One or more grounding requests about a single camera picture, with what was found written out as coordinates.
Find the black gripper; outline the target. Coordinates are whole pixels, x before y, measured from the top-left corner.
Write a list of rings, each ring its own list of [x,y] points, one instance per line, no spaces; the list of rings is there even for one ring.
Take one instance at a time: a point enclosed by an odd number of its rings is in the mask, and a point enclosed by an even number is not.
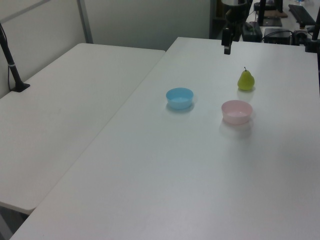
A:
[[[230,48],[231,39],[232,39],[231,30],[229,28],[224,28],[222,30],[221,45],[224,46],[225,55],[231,54],[231,48]]]

